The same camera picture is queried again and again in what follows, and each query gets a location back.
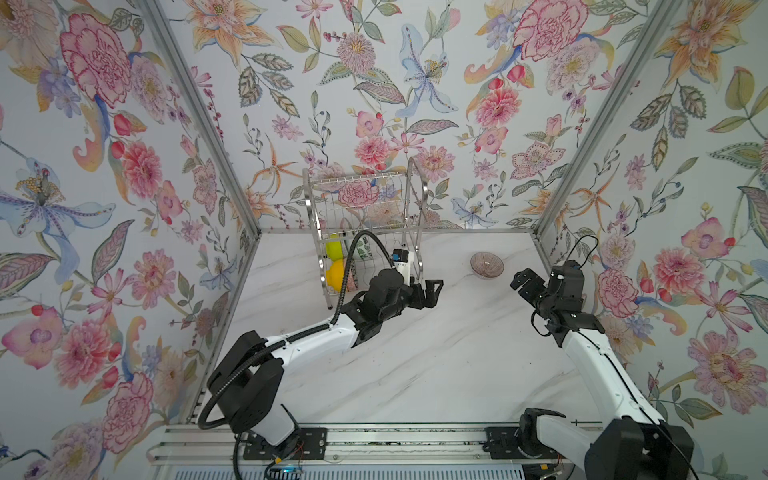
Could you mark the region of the steel wire dish rack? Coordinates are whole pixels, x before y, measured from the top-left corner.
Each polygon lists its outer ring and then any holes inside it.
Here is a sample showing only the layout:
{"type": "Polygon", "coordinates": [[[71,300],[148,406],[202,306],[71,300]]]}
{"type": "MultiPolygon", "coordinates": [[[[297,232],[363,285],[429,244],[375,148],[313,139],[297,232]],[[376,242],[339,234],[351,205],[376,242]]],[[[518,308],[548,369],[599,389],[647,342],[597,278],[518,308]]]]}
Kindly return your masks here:
{"type": "Polygon", "coordinates": [[[428,183],[414,160],[393,171],[336,178],[313,176],[305,170],[302,190],[328,309],[335,307],[339,297],[326,282],[326,272],[332,264],[326,256],[331,234],[342,238],[343,260],[356,267],[357,291],[367,289],[373,276],[388,266],[387,255],[369,238],[373,258],[362,261],[354,257],[353,237],[362,230],[377,235],[388,252],[396,248],[412,251],[413,279],[424,279],[421,238],[428,183]]]}

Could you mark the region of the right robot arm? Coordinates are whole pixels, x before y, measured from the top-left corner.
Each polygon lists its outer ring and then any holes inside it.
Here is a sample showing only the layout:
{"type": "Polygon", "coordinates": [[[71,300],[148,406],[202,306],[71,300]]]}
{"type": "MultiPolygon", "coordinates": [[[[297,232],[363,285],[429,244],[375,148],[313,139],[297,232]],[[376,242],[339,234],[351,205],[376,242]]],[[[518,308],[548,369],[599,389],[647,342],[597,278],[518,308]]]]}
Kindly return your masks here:
{"type": "Polygon", "coordinates": [[[694,442],[688,432],[670,425],[641,394],[613,352],[606,328],[583,307],[584,275],[569,260],[552,268],[547,279],[526,268],[511,287],[545,322],[576,366],[602,424],[592,435],[571,424],[564,414],[528,408],[520,416],[517,450],[528,458],[555,451],[589,479],[693,479],[694,442]]]}

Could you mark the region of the lime green bowl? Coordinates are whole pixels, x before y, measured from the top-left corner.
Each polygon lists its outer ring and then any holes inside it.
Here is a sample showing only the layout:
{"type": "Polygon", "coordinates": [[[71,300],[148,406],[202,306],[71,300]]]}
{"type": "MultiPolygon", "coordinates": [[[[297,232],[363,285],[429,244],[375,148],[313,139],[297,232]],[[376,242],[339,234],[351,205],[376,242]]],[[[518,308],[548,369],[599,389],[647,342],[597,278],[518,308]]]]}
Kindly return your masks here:
{"type": "Polygon", "coordinates": [[[326,256],[332,261],[337,262],[344,259],[344,246],[342,238],[338,234],[331,234],[326,243],[326,256]]]}

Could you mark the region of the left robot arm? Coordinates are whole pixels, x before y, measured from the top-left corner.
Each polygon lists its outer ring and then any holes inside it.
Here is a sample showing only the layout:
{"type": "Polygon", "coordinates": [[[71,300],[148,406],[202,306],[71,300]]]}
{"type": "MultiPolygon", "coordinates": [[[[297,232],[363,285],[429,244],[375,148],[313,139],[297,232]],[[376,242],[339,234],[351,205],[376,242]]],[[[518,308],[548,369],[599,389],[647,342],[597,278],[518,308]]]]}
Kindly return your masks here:
{"type": "Polygon", "coordinates": [[[407,283],[398,270],[384,269],[324,322],[286,336],[241,335],[207,381],[211,397],[198,415],[198,428],[227,426],[272,447],[293,440],[300,427],[278,401],[284,376],[371,340],[407,309],[436,307],[443,287],[442,280],[407,283]]]}

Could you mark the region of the yellow bowl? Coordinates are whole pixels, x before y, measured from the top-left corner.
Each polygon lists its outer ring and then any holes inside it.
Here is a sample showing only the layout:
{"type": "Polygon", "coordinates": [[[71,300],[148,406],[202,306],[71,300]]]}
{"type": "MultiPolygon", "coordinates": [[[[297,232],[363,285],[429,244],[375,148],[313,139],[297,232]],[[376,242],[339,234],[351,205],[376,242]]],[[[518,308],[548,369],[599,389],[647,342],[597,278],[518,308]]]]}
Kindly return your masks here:
{"type": "Polygon", "coordinates": [[[342,292],[342,284],[344,282],[345,261],[343,259],[335,260],[326,272],[326,282],[328,286],[335,292],[342,292]]]}

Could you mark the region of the black white floral bowl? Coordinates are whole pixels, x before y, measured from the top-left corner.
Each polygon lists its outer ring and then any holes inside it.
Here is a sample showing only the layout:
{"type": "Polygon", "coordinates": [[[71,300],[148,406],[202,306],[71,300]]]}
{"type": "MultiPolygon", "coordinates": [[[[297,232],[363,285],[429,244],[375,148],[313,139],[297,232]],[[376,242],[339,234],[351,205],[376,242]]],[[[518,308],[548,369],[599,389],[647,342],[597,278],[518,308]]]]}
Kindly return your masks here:
{"type": "Polygon", "coordinates": [[[357,281],[357,270],[355,266],[351,266],[349,275],[347,278],[346,291],[353,292],[353,291],[357,291],[358,289],[359,287],[358,287],[358,281],[357,281]]]}

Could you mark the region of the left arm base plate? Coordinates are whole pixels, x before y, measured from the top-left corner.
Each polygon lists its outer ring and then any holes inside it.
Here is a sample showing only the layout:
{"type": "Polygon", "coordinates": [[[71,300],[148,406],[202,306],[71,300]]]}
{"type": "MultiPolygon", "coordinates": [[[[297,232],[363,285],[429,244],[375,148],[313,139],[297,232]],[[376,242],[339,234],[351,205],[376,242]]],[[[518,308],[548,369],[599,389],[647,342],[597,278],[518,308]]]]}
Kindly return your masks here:
{"type": "Polygon", "coordinates": [[[243,441],[243,459],[248,461],[323,460],[327,447],[327,428],[300,427],[282,443],[270,444],[260,435],[248,434],[243,441]]]}

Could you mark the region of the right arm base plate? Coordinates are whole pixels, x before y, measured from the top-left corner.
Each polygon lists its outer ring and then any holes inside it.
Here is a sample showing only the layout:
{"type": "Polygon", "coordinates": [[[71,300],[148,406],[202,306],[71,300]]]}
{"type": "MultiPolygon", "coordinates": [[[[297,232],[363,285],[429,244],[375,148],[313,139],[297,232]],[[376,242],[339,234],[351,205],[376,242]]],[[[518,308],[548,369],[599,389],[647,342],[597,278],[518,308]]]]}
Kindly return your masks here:
{"type": "Polygon", "coordinates": [[[485,434],[482,449],[492,460],[555,461],[560,458],[555,450],[520,433],[518,426],[486,427],[485,434]]]}

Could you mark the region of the pink striped bowl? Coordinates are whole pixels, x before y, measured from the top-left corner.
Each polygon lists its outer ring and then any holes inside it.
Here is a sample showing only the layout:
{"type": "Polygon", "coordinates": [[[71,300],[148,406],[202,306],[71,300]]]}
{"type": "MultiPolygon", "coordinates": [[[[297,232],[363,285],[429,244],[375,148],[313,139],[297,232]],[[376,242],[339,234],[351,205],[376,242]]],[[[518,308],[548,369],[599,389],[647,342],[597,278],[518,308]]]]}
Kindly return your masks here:
{"type": "Polygon", "coordinates": [[[498,278],[505,269],[504,262],[499,256],[485,251],[472,255],[470,267],[476,275],[486,279],[498,278]]]}

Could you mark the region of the green leaf pattern bowl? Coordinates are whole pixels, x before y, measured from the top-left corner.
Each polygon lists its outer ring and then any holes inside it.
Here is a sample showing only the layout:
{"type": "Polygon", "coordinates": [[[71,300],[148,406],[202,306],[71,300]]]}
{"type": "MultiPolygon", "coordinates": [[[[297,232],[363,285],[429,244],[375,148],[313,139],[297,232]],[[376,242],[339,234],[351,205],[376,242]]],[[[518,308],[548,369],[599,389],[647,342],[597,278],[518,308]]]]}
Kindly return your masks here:
{"type": "Polygon", "coordinates": [[[354,257],[366,261],[373,258],[373,250],[367,236],[361,237],[354,247],[354,257]]]}

